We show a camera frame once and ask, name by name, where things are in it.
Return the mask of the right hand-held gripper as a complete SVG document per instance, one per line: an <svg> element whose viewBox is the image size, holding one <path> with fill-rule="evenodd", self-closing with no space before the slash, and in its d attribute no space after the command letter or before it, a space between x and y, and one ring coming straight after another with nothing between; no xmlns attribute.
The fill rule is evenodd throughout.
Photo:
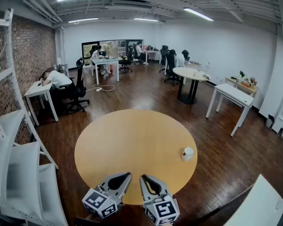
<svg viewBox="0 0 283 226"><path fill-rule="evenodd" d="M154 225L172 224L177 220L180 215L177 200L168 194L165 182L143 174L140 176L140 187L143 199L148 200L143 204L145 214Z"/></svg>

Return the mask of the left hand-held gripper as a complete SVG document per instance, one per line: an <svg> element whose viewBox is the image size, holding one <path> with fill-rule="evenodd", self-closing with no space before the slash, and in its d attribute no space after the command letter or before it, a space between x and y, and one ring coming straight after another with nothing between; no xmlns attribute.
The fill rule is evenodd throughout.
<svg viewBox="0 0 283 226"><path fill-rule="evenodd" d="M131 181L130 172L110 175L95 189L91 188L82 199L82 203L90 213L106 218L118 211L118 205L122 203Z"/></svg>

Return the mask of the white cup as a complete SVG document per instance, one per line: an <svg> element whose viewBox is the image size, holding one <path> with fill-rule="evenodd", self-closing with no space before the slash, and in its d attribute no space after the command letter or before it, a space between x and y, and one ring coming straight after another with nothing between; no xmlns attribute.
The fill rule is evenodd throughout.
<svg viewBox="0 0 283 226"><path fill-rule="evenodd" d="M185 147L182 154L183 161L189 161L194 155L194 149L191 147Z"/></svg>

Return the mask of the round wooden table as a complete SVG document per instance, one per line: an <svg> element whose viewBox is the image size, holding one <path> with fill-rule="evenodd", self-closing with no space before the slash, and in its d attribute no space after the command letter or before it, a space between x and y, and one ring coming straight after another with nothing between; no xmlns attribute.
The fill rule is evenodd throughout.
<svg viewBox="0 0 283 226"><path fill-rule="evenodd" d="M170 192L179 192L195 172L198 154L182 159L195 141L180 122L163 113L126 109L103 115L89 124L75 145L75 164L83 181L94 188L107 176L131 173L123 202L141 205L139 178L148 174L164 181Z"/></svg>

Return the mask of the white metal shelving unit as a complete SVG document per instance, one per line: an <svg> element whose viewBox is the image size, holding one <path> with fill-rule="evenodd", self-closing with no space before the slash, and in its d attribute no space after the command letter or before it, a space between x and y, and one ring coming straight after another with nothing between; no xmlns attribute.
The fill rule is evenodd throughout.
<svg viewBox="0 0 283 226"><path fill-rule="evenodd" d="M68 226L61 204L52 158L40 164L40 156L50 154L43 145L25 107L12 53L13 9L0 18L5 41L1 55L7 66L0 71L0 83L7 82L15 97L16 109L0 116L7 139L0 146L0 225Z"/></svg>

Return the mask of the white rectangular table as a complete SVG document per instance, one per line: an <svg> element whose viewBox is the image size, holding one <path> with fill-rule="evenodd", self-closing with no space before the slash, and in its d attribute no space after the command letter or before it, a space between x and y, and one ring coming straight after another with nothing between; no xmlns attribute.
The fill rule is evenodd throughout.
<svg viewBox="0 0 283 226"><path fill-rule="evenodd" d="M237 211L223 226L277 226L283 214L283 198L259 175Z"/></svg>

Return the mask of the black office chair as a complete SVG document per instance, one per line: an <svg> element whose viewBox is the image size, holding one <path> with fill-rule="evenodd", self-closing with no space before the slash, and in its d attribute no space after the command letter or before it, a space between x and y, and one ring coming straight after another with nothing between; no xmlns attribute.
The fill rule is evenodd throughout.
<svg viewBox="0 0 283 226"><path fill-rule="evenodd" d="M132 68L128 67L129 65L131 65L133 62L133 46L129 46L128 47L128 53L126 56L122 56L121 59L119 60L119 70L123 70L124 72L127 71L133 71Z"/></svg>
<svg viewBox="0 0 283 226"><path fill-rule="evenodd" d="M164 83L171 81L173 86L176 82L179 83L180 80L178 75L173 72L173 69L175 68L175 52L173 50L169 51L169 53L166 55L165 66L167 78L164 80Z"/></svg>
<svg viewBox="0 0 283 226"><path fill-rule="evenodd" d="M59 88L62 92L62 99L69 99L70 101L65 103L65 109L68 113L70 112L78 112L83 111L85 112L84 107L81 105L82 103L87 103L87 105L90 104L89 99L80 100L80 98L84 97L86 95L86 87L83 83L83 66L85 62L84 59L81 57L76 61L77 66L77 81L76 84L74 84L73 79L74 77L71 77L71 83L67 83L64 85L60 85Z"/></svg>
<svg viewBox="0 0 283 226"><path fill-rule="evenodd" d="M162 49L160 50L160 57L159 57L159 63L161 64L160 72L164 72L166 68L166 56L169 53L169 49L167 45L162 45Z"/></svg>

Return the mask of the round white table black legs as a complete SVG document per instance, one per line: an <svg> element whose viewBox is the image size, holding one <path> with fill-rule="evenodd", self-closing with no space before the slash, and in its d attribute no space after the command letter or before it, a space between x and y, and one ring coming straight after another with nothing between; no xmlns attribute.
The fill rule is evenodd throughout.
<svg viewBox="0 0 283 226"><path fill-rule="evenodd" d="M177 99L185 104L196 103L196 92L199 82L209 81L211 77L207 73L188 67L176 67L173 69L173 72L176 75L180 76L180 85L177 93ZM182 94L184 79L191 80L191 86L188 95Z"/></svg>

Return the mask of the white rectangular desk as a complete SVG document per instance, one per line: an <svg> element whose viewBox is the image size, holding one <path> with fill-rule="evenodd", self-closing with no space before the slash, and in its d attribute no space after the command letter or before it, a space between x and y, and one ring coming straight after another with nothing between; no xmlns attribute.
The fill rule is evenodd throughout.
<svg viewBox="0 0 283 226"><path fill-rule="evenodd" d="M99 85L99 73L98 73L98 65L107 65L110 63L115 63L117 65L117 82L119 82L119 59L118 58L91 58L91 62L95 64L96 69L96 85Z"/></svg>
<svg viewBox="0 0 283 226"><path fill-rule="evenodd" d="M236 132L236 130L238 128L241 127L241 125L243 124L250 108L252 107L254 98L247 95L246 93L238 90L237 88L224 83L224 84L220 84L220 85L216 85L214 86L214 91L213 91L213 95L212 98L210 100L210 104L206 113L206 118L208 119L214 104L214 100L216 98L217 93L220 94L220 99L216 108L216 112L219 111L220 106L222 104L222 101L224 98L227 98L228 100L234 102L236 105L243 107L243 111L241 113L241 116L239 117L238 122L236 123L233 131L231 132L231 136L233 136Z"/></svg>
<svg viewBox="0 0 283 226"><path fill-rule="evenodd" d="M33 85L29 88L29 90L25 94L25 98L27 100L27 104L28 104L28 107L30 109L30 113L31 113L31 115L32 115L37 126L39 126L39 122L37 120L37 117L34 113L34 109L32 107L31 101L30 101L30 98L35 97L35 96L39 97L42 108L44 108L42 95L44 95L47 98L47 100L50 104L51 111L53 113L54 119L55 119L56 122L58 122L58 116L57 116L57 113L56 113L56 110L54 108L52 98L51 98L51 95L50 95L51 87L52 87L51 82L49 84L43 86L41 81L36 81L36 82L33 83Z"/></svg>
<svg viewBox="0 0 283 226"><path fill-rule="evenodd" d="M161 57L161 53L159 50L146 50L145 55L146 55L145 63L148 63L149 60L159 61Z"/></svg>

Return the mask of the small white side desk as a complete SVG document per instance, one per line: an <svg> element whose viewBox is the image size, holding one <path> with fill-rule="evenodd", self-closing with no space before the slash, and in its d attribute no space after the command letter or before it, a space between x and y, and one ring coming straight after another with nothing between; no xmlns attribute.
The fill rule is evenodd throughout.
<svg viewBox="0 0 283 226"><path fill-rule="evenodd" d="M69 77L68 64L60 64L57 66L57 71L65 76Z"/></svg>

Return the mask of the wooden side table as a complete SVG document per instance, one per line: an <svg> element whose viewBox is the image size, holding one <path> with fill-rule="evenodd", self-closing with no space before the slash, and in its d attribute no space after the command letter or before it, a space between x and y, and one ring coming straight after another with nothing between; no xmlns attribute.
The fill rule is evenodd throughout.
<svg viewBox="0 0 283 226"><path fill-rule="evenodd" d="M228 78L228 77L225 77L225 81L226 81L226 83L229 82L229 83L233 84L233 86L235 88L241 88L242 90L249 92L251 97L255 97L255 94L257 92L257 86L251 85L248 82L243 82L243 81L237 82L237 80L232 79L232 78Z"/></svg>

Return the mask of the black framed window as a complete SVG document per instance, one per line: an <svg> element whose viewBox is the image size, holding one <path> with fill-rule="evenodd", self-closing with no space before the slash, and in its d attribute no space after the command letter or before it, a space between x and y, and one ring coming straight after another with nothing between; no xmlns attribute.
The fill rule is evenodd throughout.
<svg viewBox="0 0 283 226"><path fill-rule="evenodd" d="M143 43L143 40L103 40L92 41L81 44L83 58L90 57L93 51L100 45L101 49L111 57L125 56L129 51L129 46L137 44L137 42Z"/></svg>

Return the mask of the ceiling air conditioner unit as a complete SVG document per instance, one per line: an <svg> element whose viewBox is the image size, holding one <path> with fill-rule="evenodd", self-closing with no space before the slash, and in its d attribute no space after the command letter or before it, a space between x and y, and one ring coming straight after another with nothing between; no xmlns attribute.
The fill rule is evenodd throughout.
<svg viewBox="0 0 283 226"><path fill-rule="evenodd" d="M136 7L136 8L145 8L151 9L152 5L148 2L140 2L135 0L111 0L109 2L111 6L127 6L127 7Z"/></svg>

